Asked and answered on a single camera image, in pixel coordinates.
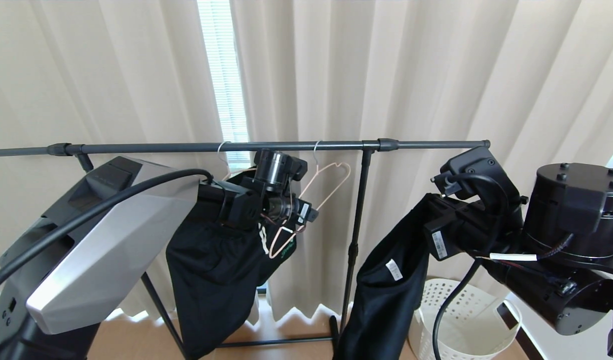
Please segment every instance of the white care label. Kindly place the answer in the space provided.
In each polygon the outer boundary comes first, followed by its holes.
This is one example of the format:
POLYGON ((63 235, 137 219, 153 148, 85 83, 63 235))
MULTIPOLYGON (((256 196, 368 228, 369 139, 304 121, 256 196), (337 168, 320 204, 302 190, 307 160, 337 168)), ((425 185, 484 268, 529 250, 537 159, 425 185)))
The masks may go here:
POLYGON ((437 250, 437 257, 440 259, 444 259, 447 257, 447 248, 444 246, 444 239, 442 238, 442 232, 436 231, 431 235, 433 237, 433 243, 435 244, 435 249, 437 250))
POLYGON ((386 263, 386 268, 388 269, 388 271, 391 272, 391 276, 393 276, 393 280, 398 281, 402 279, 402 273, 400 272, 400 268, 398 267, 398 264, 396 264, 396 262, 393 261, 393 259, 389 260, 386 263))

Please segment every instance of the floor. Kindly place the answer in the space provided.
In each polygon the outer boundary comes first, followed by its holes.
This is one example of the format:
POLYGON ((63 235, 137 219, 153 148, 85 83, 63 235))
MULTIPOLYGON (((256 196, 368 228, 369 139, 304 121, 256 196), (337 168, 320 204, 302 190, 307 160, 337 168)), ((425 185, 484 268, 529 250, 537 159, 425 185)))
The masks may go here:
MULTIPOLYGON (((227 342, 270 340, 290 337, 323 337, 329 335, 331 312, 319 308, 313 319, 306 319, 299 312, 290 312, 281 321, 275 322, 271 309, 263 301, 260 306, 260 321, 256 326, 245 323, 227 342)), ((202 360, 330 360, 333 356, 331 342, 300 342, 294 344, 249 346, 242 348, 216 349, 202 360)), ((132 321, 121 315, 101 324, 98 335, 89 352, 90 360, 159 360, 181 359, 167 328, 162 321, 150 319, 132 321)), ((400 360, 416 360, 409 343, 404 344, 400 360)), ((528 360, 522 348, 514 342, 496 360, 528 360)))

